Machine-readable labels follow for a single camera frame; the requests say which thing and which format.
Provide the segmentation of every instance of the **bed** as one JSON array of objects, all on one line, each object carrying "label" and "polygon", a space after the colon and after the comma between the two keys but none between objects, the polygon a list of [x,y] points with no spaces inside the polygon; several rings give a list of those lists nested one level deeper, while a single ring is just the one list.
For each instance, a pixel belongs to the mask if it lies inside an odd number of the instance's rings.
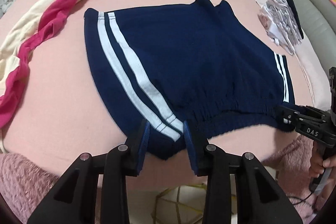
[{"label": "bed", "polygon": [[[17,0],[0,20],[0,41],[37,0]],[[137,6],[189,4],[194,0],[83,0],[68,17],[65,27],[32,54],[24,98],[14,118],[3,128],[4,146],[20,153],[44,170],[61,175],[83,152],[107,153],[124,143],[96,91],[87,62],[83,15],[86,9],[117,10]],[[211,0],[217,5],[221,0]],[[298,59],[277,47],[267,36],[255,0],[227,0],[239,21],[273,51],[287,56],[295,101],[312,105],[312,93]],[[254,153],[262,161],[297,138],[268,126],[243,128],[210,140],[226,152]],[[167,161],[147,154],[142,173],[129,178],[129,189],[160,189],[203,182],[190,169],[186,151]]]}]

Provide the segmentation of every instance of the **pink and cream garment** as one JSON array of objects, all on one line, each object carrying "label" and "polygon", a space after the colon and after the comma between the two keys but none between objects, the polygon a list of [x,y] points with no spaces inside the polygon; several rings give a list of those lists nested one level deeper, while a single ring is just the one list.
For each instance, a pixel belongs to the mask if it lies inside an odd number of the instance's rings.
[{"label": "pink and cream garment", "polygon": [[13,116],[29,75],[33,50],[54,37],[81,0],[39,0],[20,18],[0,48],[0,128]]}]

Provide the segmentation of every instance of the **white stripe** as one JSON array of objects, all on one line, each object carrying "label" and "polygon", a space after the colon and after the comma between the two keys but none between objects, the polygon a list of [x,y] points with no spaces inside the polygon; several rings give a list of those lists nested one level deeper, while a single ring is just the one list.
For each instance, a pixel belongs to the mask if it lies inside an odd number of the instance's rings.
[{"label": "white stripe", "polygon": [[287,73],[286,73],[285,66],[284,66],[284,58],[280,54],[279,54],[279,57],[280,57],[280,65],[281,65],[281,68],[282,68],[282,71],[283,71],[284,81],[285,81],[285,84],[286,84],[286,91],[287,91],[285,102],[289,103],[289,90],[288,90],[288,83],[287,83]]},{"label": "white stripe", "polygon": [[279,61],[278,61],[278,58],[277,58],[277,54],[275,52],[274,53],[274,57],[275,57],[275,62],[277,63],[277,68],[278,68],[278,71],[283,79],[283,101],[285,102],[286,101],[286,83],[285,83],[285,78],[284,76],[282,75],[282,72],[281,72],[281,69],[280,69],[280,65],[279,65]]},{"label": "white stripe", "polygon": [[127,74],[125,73],[116,53],[111,46],[109,37],[107,36],[103,12],[99,12],[97,27],[100,44],[104,51],[104,54],[108,62],[110,63],[110,66],[112,67],[115,75],[118,77],[121,85],[123,86],[128,98],[131,100],[137,110],[142,114],[142,116],[149,121],[152,127],[154,127],[156,130],[159,129],[159,132],[170,137],[174,141],[177,141],[180,138],[180,134],[178,134],[173,129],[165,126],[163,122],[159,119],[159,117],[157,117],[157,115],[152,112],[152,110],[150,110],[150,108],[147,107],[135,93],[129,78],[127,77]]},{"label": "white stripe", "polygon": [[183,123],[176,118],[169,106],[167,105],[162,94],[155,88],[155,86],[150,82],[145,69],[143,68],[140,59],[134,50],[128,45],[124,35],[120,31],[120,28],[117,24],[115,13],[109,13],[110,27],[112,33],[115,37],[115,40],[120,45],[121,49],[124,52],[125,58],[128,62],[128,65],[134,72],[136,81],[138,82],[140,88],[148,96],[148,98],[153,102],[161,116],[174,128],[183,132]]}]

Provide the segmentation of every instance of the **black garment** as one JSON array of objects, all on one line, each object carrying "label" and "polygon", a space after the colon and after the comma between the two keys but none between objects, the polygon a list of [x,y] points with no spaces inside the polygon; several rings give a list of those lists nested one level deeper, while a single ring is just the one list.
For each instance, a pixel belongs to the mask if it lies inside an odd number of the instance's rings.
[{"label": "black garment", "polygon": [[293,1],[293,0],[287,0],[287,3],[288,3],[288,5],[290,6],[290,8],[292,9],[292,12],[293,12],[293,15],[294,15],[296,24],[297,24],[297,26],[298,26],[298,29],[299,29],[301,38],[303,39],[303,37],[304,37],[304,36],[303,36],[303,31],[302,31],[302,29],[301,29],[301,24],[300,24],[300,20],[299,20],[299,15],[297,14],[297,10],[296,10],[294,1]]}]

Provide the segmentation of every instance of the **magenta fabric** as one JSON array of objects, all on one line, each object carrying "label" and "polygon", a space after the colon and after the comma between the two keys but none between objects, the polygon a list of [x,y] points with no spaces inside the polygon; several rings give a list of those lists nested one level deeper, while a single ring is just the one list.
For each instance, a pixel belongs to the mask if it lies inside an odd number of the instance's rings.
[{"label": "magenta fabric", "polygon": [[20,64],[8,75],[6,91],[0,97],[0,128],[12,118],[21,100],[29,75],[30,53],[43,41],[54,37],[61,30],[76,2],[77,0],[56,0],[52,3],[42,15],[37,33],[21,45],[18,52]]}]

